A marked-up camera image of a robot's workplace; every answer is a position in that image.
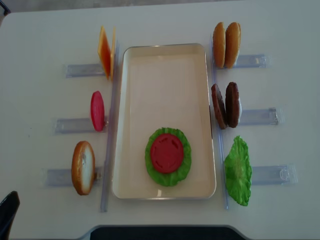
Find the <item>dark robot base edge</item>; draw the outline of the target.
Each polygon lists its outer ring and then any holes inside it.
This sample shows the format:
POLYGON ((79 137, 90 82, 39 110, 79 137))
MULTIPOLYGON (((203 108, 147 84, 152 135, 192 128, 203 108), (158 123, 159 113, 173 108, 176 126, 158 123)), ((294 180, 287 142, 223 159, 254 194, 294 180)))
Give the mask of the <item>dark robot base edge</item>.
POLYGON ((243 240, 227 227, 211 226, 110 226, 90 234, 91 240, 243 240))

